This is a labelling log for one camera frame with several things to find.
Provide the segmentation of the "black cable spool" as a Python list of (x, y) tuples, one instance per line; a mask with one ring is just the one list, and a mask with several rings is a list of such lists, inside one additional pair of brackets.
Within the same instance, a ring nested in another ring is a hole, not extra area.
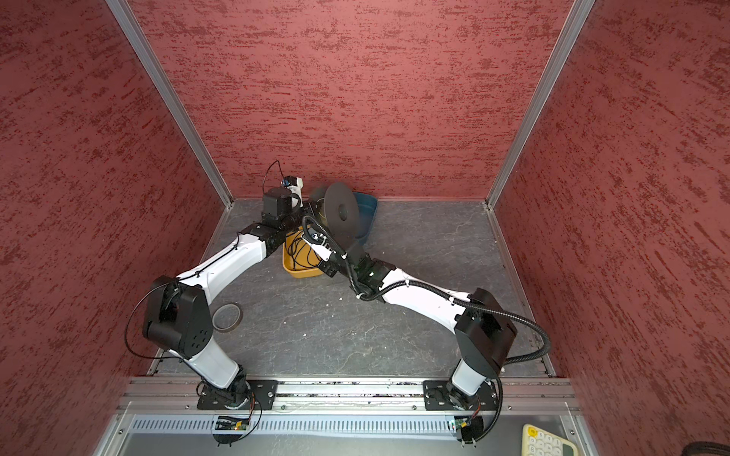
[(353, 191), (343, 182), (315, 188), (309, 197), (319, 223), (337, 241), (353, 241), (359, 229), (359, 206)]

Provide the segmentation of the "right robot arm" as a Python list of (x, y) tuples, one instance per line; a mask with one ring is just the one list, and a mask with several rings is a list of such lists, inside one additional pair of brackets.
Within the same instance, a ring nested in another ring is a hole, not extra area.
[(331, 276), (346, 275), (357, 299), (381, 301), (413, 311), (440, 324), (455, 336), (461, 359), (447, 390), (452, 402), (465, 410), (487, 380), (499, 377), (517, 337), (517, 315), (505, 311), (488, 291), (471, 294), (447, 290), (419, 280), (393, 264), (359, 251), (313, 244), (319, 268)]

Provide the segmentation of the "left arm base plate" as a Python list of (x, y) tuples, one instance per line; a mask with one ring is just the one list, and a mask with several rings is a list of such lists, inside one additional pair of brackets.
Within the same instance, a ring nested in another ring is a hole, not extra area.
[(198, 410), (250, 410), (258, 406), (271, 410), (277, 395), (276, 380), (239, 380), (227, 389), (219, 389), (202, 381), (196, 389)]

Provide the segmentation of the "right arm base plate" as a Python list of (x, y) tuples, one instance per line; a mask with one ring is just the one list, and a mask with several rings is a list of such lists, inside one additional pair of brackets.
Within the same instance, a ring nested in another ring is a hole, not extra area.
[(498, 393), (495, 382), (488, 380), (480, 385), (480, 389), (468, 395), (454, 387), (451, 382), (427, 380), (422, 383), (426, 410), (463, 410), (476, 412), (486, 410), (494, 412), (497, 409)]

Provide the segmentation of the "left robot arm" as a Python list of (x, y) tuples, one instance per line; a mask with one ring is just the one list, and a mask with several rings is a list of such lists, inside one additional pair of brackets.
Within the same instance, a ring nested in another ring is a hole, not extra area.
[(238, 410), (251, 402), (243, 367), (214, 338), (210, 304), (252, 266), (274, 254), (302, 222), (300, 179), (263, 194), (262, 219), (239, 231), (209, 260), (153, 282), (146, 297), (144, 338), (178, 358), (203, 380), (203, 389), (221, 407)]

